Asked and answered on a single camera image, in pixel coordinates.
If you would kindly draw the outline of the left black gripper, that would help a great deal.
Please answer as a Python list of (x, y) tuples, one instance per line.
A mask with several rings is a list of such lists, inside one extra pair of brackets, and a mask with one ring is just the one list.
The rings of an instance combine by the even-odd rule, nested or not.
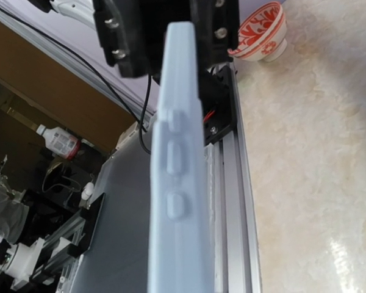
[(201, 68), (226, 62), (239, 43), (238, 1), (93, 1), (93, 8), (105, 60), (123, 78), (160, 73), (170, 23), (194, 25)]

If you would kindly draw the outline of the light blue phone case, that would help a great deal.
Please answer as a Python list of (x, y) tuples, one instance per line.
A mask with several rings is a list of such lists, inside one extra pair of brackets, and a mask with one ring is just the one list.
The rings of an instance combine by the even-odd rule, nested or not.
[(195, 27), (167, 27), (152, 126), (148, 292), (213, 292)]

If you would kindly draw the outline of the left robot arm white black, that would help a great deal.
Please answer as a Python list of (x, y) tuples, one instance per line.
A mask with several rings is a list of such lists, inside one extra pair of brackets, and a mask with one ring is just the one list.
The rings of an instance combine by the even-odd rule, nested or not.
[(227, 61), (238, 47), (238, 1), (32, 1), (96, 31), (106, 62), (123, 78), (160, 73), (167, 26), (174, 22), (195, 27), (201, 68)]

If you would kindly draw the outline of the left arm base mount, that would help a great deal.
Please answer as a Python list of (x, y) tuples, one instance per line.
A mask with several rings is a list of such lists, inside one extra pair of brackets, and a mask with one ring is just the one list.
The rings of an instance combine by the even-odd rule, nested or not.
[(215, 144), (237, 125), (235, 71), (230, 64), (218, 71), (202, 71), (199, 74), (199, 98), (203, 108), (205, 144)]

